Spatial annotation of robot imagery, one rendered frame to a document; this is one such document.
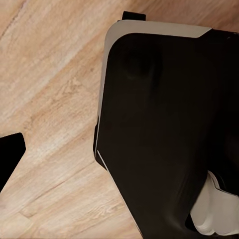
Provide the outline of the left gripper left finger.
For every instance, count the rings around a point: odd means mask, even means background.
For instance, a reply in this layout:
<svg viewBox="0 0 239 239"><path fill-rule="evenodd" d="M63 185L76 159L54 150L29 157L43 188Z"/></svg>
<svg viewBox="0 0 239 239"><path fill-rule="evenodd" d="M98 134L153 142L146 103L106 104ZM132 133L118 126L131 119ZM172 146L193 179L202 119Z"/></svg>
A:
<svg viewBox="0 0 239 239"><path fill-rule="evenodd" d="M0 138L0 192L26 151L21 132Z"/></svg>

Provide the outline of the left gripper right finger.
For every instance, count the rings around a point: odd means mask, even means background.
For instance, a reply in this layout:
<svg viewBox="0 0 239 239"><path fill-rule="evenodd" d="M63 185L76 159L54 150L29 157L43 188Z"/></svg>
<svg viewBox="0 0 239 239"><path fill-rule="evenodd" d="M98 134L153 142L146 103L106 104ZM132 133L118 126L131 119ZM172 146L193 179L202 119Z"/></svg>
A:
<svg viewBox="0 0 239 239"><path fill-rule="evenodd" d="M232 132L227 133L224 143L224 152L239 172L239 134Z"/></svg>

